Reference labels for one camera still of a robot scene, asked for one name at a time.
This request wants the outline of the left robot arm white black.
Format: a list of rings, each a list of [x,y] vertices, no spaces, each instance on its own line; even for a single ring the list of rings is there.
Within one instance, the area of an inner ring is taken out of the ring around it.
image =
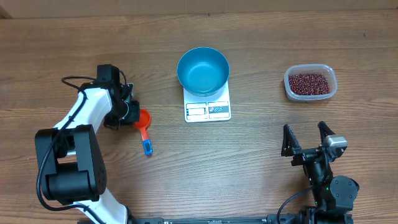
[[[78,99],[53,128],[35,135],[38,163],[37,198],[47,210],[77,209],[92,223],[135,223],[127,206],[107,188],[106,168],[96,132],[101,125],[118,130],[140,118],[134,85],[114,65],[98,65],[96,78],[86,77]]]

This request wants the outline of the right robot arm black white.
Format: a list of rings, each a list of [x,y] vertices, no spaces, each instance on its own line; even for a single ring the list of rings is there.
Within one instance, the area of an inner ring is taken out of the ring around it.
[[[324,121],[318,123],[321,143],[302,149],[288,124],[284,125],[281,155],[291,157],[292,166],[302,166],[310,186],[288,198],[278,209],[277,223],[353,223],[349,214],[358,196],[359,184],[352,178],[334,176],[330,164],[348,147],[346,138],[334,133]],[[283,215],[283,208],[292,200],[311,192],[314,206],[305,206],[296,215]]]

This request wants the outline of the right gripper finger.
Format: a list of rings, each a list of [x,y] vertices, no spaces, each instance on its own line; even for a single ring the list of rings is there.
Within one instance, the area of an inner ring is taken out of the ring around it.
[[[300,150],[300,145],[288,124],[284,125],[281,156],[294,156]]]
[[[322,142],[322,146],[330,146],[330,140],[328,139],[329,135],[335,135],[335,133],[327,126],[324,121],[320,121],[318,123],[318,128],[320,131],[320,138]]]

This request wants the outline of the orange measuring scoop blue handle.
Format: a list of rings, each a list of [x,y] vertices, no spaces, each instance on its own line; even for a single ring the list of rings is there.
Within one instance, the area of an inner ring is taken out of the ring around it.
[[[153,154],[152,143],[147,133],[147,128],[150,126],[151,121],[151,115],[149,112],[145,109],[140,109],[139,120],[133,124],[134,128],[138,129],[141,133],[142,144],[146,156],[151,156]]]

